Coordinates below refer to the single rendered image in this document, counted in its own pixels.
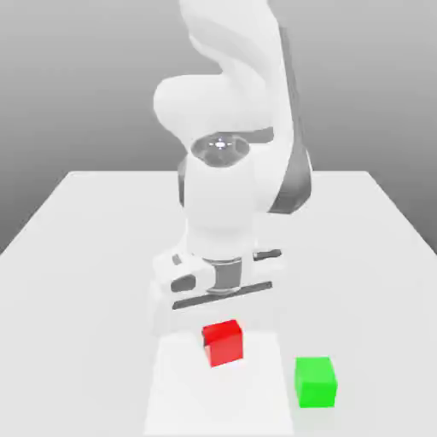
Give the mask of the small green cube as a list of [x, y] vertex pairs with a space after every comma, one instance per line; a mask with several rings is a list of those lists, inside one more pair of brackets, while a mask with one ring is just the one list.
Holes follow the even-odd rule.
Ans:
[[338, 381], [330, 357], [298, 357], [294, 389], [300, 408], [335, 406]]

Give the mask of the small red cube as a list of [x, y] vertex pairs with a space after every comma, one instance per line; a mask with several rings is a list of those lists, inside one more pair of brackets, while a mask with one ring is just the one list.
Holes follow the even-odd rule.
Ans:
[[201, 333], [211, 367], [243, 358], [242, 329], [235, 319], [205, 326]]

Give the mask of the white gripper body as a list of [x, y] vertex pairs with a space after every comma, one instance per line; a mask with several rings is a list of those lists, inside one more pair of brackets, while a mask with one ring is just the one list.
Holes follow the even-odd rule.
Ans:
[[191, 332], [235, 319], [242, 329], [273, 329], [284, 312], [284, 289], [278, 283], [258, 283], [226, 295], [172, 297], [157, 283], [149, 285], [149, 330], [153, 335]]

